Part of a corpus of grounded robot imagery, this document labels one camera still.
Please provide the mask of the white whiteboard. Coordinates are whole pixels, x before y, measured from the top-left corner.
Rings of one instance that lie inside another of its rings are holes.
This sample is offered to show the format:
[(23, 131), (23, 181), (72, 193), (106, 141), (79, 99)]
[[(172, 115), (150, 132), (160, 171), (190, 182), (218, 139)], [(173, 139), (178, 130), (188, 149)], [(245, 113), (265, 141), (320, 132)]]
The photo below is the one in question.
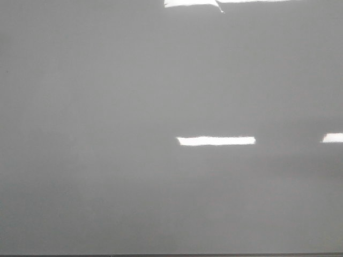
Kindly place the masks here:
[(342, 1), (1, 1), (1, 253), (342, 251)]

